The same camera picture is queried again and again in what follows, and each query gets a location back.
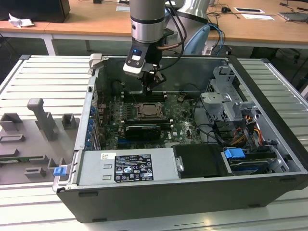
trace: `white object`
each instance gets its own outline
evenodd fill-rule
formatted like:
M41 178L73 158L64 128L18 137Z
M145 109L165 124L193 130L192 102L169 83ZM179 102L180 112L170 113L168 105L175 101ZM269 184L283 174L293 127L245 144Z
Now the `white object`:
M255 15L255 14L245 14L245 13L243 13L242 16L245 19L274 20L272 17L267 16L267 15Z
M11 14L9 14L9 16L9 22L15 27L21 28L23 26L34 26L34 23L30 19L15 18Z
M263 10L261 9L254 9L254 8L243 8L243 7L234 7L234 9L237 12L243 12L243 13L265 13ZM253 11L249 11L249 10L259 10L260 12L253 12Z
M129 6L117 6L116 11L124 11L124 12L129 12L130 7Z

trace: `blue latch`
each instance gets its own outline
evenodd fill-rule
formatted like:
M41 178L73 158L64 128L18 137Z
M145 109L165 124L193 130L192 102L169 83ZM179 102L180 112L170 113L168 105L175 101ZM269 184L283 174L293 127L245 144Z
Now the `blue latch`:
M53 171L54 177L64 177L66 176L67 167L56 167Z
M241 148L228 148L224 151L227 158L245 158L245 153Z

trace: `sticker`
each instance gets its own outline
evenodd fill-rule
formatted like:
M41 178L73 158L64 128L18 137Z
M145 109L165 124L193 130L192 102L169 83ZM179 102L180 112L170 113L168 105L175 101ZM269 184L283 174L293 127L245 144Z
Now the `sticker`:
M101 153L101 160L114 160L116 153Z
M115 182L154 180L150 154L115 155Z

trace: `gray 3d printed part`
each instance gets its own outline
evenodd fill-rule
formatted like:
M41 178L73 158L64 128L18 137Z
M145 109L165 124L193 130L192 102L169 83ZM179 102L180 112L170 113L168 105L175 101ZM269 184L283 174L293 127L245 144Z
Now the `gray 3d printed part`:
M30 178L43 178L46 176L46 172L42 167L28 167L25 169L24 174Z
M63 114L62 124L63 124L64 130L75 129L77 125L76 125L74 114Z
M45 114L46 114L46 117L47 117L47 120L48 120L50 127L54 128L56 123L54 122L52 114L50 112L45 112ZM37 127L41 130L42 128L39 126L39 122L36 120L35 123L37 124Z
M0 153L0 157L14 157L19 154L19 151L17 149L6 149L2 150Z
M52 158L50 158L49 163L48 163L48 166L47 166L47 169L48 169L51 173L53 173L53 171L54 171L54 169L55 169L56 167L58 167L57 164L55 163L55 161L54 161Z
M32 164L41 164L41 165L43 165L43 164L48 164L49 163L49 158L46 156L46 155L44 155L43 157L41 157L41 158L30 158L29 159L29 162L30 163L32 163Z
M23 136L23 134L0 136L0 143L23 142L24 140L25 137Z
M17 113L4 113L0 119L0 126L7 131L17 131L15 123L22 123Z
M27 104L27 108L34 112L34 115L38 120L39 127L42 128L46 138L49 141L52 141L55 138L55 134L43 109L43 104L43 99L30 99Z

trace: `slotted aluminum plate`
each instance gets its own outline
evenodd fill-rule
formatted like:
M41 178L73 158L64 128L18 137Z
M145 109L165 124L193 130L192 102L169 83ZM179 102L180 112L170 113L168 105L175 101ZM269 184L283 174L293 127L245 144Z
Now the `slotted aluminum plate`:
M63 113L81 117L89 77L88 56L37 56L20 60L0 88L0 117L17 113L35 119L26 106L30 98L42 98L53 118Z
M262 60L239 59L260 90L273 105L291 131L308 150L308 103L271 65ZM244 96L252 101L243 85Z

